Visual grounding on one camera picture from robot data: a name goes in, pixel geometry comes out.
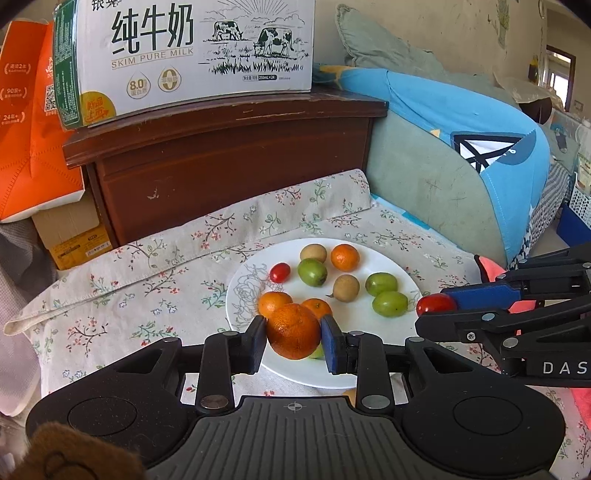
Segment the striped cloth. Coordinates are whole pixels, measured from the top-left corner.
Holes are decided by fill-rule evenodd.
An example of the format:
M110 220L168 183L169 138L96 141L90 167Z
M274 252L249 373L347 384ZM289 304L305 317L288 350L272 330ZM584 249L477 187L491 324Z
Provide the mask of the striped cloth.
M542 233L548 228L548 225L554 220L568 192L569 182L569 171L558 162L551 163L548 180L546 180L546 185L542 191L542 197L538 206L534 209L534 213L531 215L530 230L532 248Z

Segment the cardboard box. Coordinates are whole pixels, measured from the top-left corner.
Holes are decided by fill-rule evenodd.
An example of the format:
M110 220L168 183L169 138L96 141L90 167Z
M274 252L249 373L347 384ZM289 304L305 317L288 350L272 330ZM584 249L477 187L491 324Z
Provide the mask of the cardboard box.
M68 129L172 103L311 88L314 0L66 0L54 87Z
M33 223L58 270L77 267L113 249L89 192L79 202L33 215Z

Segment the green pillow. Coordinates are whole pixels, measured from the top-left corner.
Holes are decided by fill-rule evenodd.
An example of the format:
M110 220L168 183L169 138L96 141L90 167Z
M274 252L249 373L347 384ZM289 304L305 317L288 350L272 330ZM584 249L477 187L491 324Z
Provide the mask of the green pillow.
M372 193L406 210L461 249L507 265L484 182L437 137L388 111L374 122L366 176Z
M354 8L338 5L336 26L349 66L387 69L456 85L519 109L511 95L495 87L486 75L447 72L432 52L413 47Z
M387 69L433 80L445 74L432 52L413 47L347 5L338 5L336 12L347 65Z

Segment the floral cloth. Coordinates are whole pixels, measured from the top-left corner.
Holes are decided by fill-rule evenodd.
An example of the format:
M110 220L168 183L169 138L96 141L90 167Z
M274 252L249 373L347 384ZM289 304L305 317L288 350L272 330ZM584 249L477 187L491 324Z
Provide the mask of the floral cloth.
M265 247L324 236L367 245L405 268L423 294L480 282L473 256L402 210L372 200L363 172L348 171L260 195L125 245L72 271L5 327L25 332L41 364L45 396L149 343L178 336L203 343L229 329L226 290L240 265ZM447 345L496 368L479 345ZM400 376L392 378L405 401ZM284 380L265 368L232 379L242 395L334 395ZM197 374L182 401L192 403ZM537 387L562 410L568 429L553 466L559 478L584 477L591 436L568 389Z

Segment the green fruit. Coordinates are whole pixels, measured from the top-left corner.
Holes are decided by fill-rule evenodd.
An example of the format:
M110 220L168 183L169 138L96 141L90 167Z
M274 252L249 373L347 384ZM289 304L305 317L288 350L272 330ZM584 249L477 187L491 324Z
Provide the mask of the green fruit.
M408 310L408 298L397 291L383 291L374 298L371 306L382 317L398 317Z
M297 274L306 285L320 287L326 281L328 272L326 267L318 260L305 258L297 266Z
M384 291L398 291L398 280L390 273L372 273L365 281L365 289L372 297Z
M322 350L322 343L318 346L316 350L309 356L309 358L314 358L316 360L322 360L324 358L324 350Z

